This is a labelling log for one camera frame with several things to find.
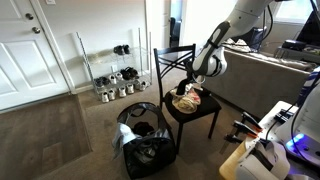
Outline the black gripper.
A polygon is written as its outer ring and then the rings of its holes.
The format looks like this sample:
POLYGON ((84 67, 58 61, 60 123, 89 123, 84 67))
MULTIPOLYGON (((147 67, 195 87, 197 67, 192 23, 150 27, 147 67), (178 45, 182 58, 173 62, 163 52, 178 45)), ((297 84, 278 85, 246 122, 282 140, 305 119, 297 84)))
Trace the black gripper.
POLYGON ((192 70, 192 62, 187 61, 185 63, 185 68, 187 71, 187 79, 190 82, 197 83, 197 84, 203 84, 205 82, 205 77, 201 75, 196 75, 192 70))

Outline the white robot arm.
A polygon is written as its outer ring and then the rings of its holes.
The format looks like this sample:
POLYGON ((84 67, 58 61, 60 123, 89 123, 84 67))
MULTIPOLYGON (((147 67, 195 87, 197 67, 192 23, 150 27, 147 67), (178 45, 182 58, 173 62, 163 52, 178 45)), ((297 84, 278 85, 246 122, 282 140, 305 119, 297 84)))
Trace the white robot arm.
POLYGON ((223 43, 249 32, 273 1, 237 0, 226 19, 218 23, 211 34, 201 41, 200 49, 195 49, 195 57, 186 64, 188 81, 199 76, 216 77, 224 74, 228 63, 223 43))

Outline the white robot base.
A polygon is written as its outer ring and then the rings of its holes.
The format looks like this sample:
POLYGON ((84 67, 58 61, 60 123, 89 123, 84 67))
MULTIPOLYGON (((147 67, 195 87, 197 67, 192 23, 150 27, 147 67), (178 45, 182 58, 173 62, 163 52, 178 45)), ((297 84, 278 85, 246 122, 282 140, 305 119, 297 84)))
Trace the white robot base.
POLYGON ((297 111, 275 130, 275 134, 288 153, 319 168, 320 67, 310 73, 295 105, 297 111))

